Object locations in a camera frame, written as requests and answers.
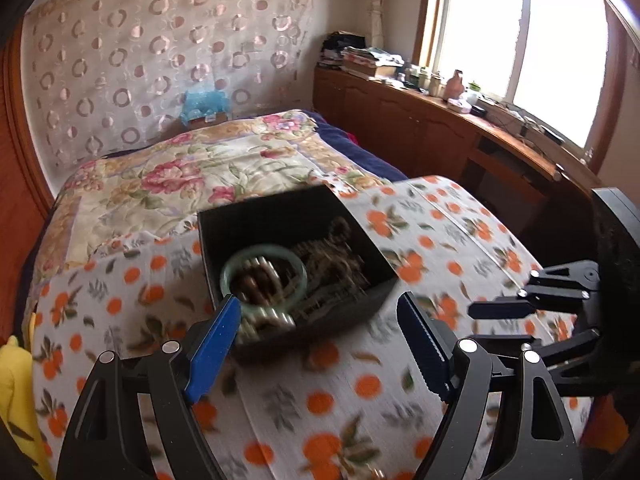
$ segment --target wooden desk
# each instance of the wooden desk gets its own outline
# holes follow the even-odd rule
[[[590,190],[567,178],[555,182],[555,164],[488,121],[457,114],[420,92],[321,68],[314,108],[408,177],[446,176],[481,201],[485,174],[497,178],[533,213],[524,228],[515,228],[507,214],[494,212],[543,265],[595,257]]]

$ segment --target window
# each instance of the window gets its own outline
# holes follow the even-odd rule
[[[434,67],[463,71],[584,150],[600,99],[603,0],[448,0]]]

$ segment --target patterned wall hanging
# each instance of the patterned wall hanging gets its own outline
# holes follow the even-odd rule
[[[185,91],[234,116],[293,104],[313,0],[49,0],[24,20],[33,134],[56,166],[152,144]]]

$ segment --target navy blue blanket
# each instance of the navy blue blanket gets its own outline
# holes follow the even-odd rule
[[[344,131],[331,126],[324,120],[322,115],[315,112],[305,113],[313,117],[318,123],[318,134],[324,142],[334,150],[338,150],[344,156],[350,158],[364,170],[370,171],[380,178],[388,178],[391,182],[407,179],[402,171],[351,142]]]

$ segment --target pink vase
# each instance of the pink vase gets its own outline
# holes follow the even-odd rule
[[[442,99],[445,101],[458,99],[464,91],[465,86],[462,84],[462,70],[456,70],[453,77],[447,81]]]

